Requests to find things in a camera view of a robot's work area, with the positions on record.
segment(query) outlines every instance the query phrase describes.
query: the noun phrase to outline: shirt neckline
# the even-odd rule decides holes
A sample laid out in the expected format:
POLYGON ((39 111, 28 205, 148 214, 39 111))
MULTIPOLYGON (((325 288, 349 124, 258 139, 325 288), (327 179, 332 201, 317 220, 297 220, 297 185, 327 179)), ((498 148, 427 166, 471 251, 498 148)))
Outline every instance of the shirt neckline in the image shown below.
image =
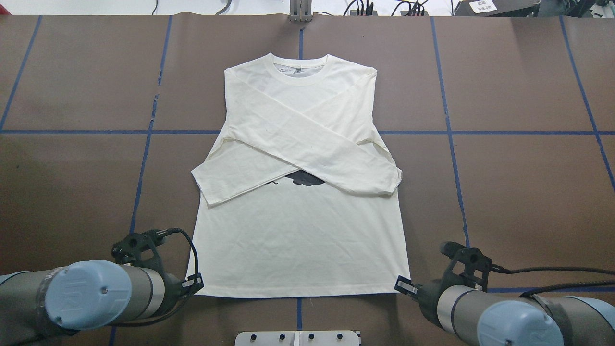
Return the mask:
POLYGON ((317 58, 317 59, 287 59, 287 58, 276 57, 275 55, 273 55, 273 53, 269 53, 265 55, 263 58, 264 58, 263 62, 265 64, 265 67, 267 68, 269 74, 271 74, 273 78, 276 78, 278 81, 282 83, 296 85, 296 86, 314 84, 317 81, 320 81, 321 79, 326 77, 329 70, 331 69, 331 65, 333 64, 333 56, 330 54, 327 54, 324 57, 317 58), (274 64, 285 65, 285 66, 290 66, 290 67, 301 67, 301 68, 323 66, 323 68, 311 76, 291 77, 291 76, 287 76, 283 74, 282 72, 278 71, 278 69, 276 68, 274 64))

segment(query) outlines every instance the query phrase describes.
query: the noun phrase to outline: gray cable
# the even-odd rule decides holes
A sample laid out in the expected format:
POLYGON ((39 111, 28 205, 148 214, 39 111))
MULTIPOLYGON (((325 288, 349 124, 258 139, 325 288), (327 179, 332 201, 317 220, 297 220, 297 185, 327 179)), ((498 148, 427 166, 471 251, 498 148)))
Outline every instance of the gray cable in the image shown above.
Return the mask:
POLYGON ((232 0, 226 0, 226 6, 224 6, 223 9, 219 10, 218 12, 216 12, 216 15, 225 13, 226 10, 228 10, 229 7, 231 6, 231 2, 232 2, 232 0))

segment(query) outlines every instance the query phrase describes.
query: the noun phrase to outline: white label sticker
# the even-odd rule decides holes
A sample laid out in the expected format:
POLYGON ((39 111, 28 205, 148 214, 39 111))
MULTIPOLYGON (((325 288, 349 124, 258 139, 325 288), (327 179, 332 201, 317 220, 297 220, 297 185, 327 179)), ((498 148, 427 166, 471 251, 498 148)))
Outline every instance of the white label sticker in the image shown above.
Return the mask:
POLYGON ((492 0, 480 0, 470 2, 470 7, 474 13, 485 13, 497 10, 492 0))

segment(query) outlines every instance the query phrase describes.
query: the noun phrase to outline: white long-sleeve shirt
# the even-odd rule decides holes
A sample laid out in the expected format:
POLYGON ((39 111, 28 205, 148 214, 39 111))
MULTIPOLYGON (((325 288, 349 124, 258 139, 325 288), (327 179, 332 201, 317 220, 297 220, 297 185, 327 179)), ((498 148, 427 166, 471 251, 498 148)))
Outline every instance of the white long-sleeve shirt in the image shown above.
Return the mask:
POLYGON ((409 276, 402 172, 373 125, 376 70, 269 54, 224 75, 226 122, 192 171, 199 293, 393 292, 409 276))

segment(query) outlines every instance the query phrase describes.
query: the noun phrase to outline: robotic arm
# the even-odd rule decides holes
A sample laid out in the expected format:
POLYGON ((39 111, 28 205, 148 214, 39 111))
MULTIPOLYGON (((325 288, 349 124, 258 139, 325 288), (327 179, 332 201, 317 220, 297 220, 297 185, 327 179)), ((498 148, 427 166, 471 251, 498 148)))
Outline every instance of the robotic arm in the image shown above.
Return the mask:
POLYGON ((186 237, 196 257, 186 232, 169 228, 127 235, 113 245, 115 263, 89 260, 0 276, 0 345, 50 344, 81 330, 144 326, 170 317, 204 286, 198 267, 183 281, 164 271, 156 247, 174 233, 186 237), (150 259, 142 257, 147 250, 150 259))
MULTIPOLYGON (((395 289, 417 301, 421 313, 428 321, 456 335, 467 344, 615 345, 615 307, 612 305, 598 299, 573 296, 547 299, 533 294, 532 291, 517 299, 488 294, 486 292, 490 271, 508 274, 514 272, 493 264, 480 250, 466 248, 452 241, 443 243, 440 252, 451 259, 442 279, 420 285, 400 276, 395 289), (457 264, 464 266, 463 273, 459 275, 453 273, 457 264), (475 276, 476 271, 482 275, 475 276)), ((591 268, 577 269, 590 271, 591 268)), ((591 271, 615 273, 607 270, 591 271)), ((613 283, 615 281, 598 281, 591 284, 599 286, 613 283)))

